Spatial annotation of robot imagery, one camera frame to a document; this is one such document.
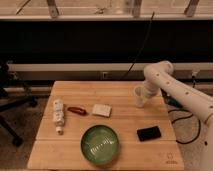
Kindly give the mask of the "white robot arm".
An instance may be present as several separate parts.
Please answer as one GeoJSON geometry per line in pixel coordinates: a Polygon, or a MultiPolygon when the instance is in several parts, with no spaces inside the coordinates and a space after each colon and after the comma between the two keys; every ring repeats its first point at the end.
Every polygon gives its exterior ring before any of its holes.
{"type": "Polygon", "coordinates": [[[145,103],[162,89],[206,124],[208,129],[199,171],[213,171],[213,97],[176,80],[172,77],[173,71],[169,61],[147,65],[142,82],[142,102],[145,103]]]}

